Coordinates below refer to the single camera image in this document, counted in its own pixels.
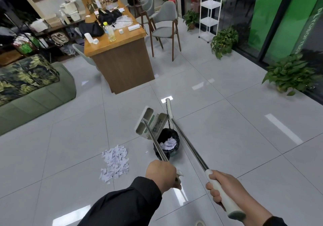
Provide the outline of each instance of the white shelf unit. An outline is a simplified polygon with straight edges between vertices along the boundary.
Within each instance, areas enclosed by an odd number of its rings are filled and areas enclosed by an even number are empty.
[[[201,0],[199,38],[204,39],[205,41],[207,41],[207,43],[209,43],[214,37],[214,34],[210,32],[211,27],[216,25],[216,33],[218,32],[218,27],[219,27],[219,21],[210,17],[212,14],[212,9],[218,8],[218,7],[220,8],[219,16],[218,16],[218,18],[220,18],[221,4],[222,4],[222,0],[220,2],[214,1],[214,0],[206,0],[202,2]],[[207,8],[206,18],[201,18],[202,7]],[[201,32],[201,24],[206,25],[205,32]]]

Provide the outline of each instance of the leaf-patterned cushion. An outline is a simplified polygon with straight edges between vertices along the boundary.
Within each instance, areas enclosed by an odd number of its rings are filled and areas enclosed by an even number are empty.
[[[59,73],[40,54],[0,68],[0,106],[59,81]]]

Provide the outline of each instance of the fire extinguisher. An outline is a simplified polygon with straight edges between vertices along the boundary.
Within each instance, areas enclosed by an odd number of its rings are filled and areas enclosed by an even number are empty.
[[[177,0],[168,0],[168,1],[172,1],[172,2],[175,3],[175,5],[176,5],[176,11],[177,11]]]

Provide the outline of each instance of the wooden desk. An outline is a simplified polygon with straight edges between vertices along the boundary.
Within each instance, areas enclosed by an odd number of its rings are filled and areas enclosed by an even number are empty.
[[[82,0],[85,6],[88,1]],[[120,0],[118,5],[119,8],[125,9],[123,15],[128,15],[133,21],[136,21]],[[85,19],[87,23],[95,20],[94,13]],[[123,34],[120,34],[118,29],[114,32],[117,39],[113,42],[110,42],[107,35],[104,34],[98,37],[98,44],[91,44],[87,40],[84,44],[85,56],[94,60],[109,83],[111,91],[118,94],[155,79],[144,41],[145,30],[139,28],[129,31],[127,27],[124,27]]]

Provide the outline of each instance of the water bottle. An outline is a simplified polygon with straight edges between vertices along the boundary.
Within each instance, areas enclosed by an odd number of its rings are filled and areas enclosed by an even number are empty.
[[[112,26],[108,25],[107,22],[103,22],[104,25],[104,31],[107,34],[107,37],[109,38],[109,41],[115,41],[117,38],[114,34]]]

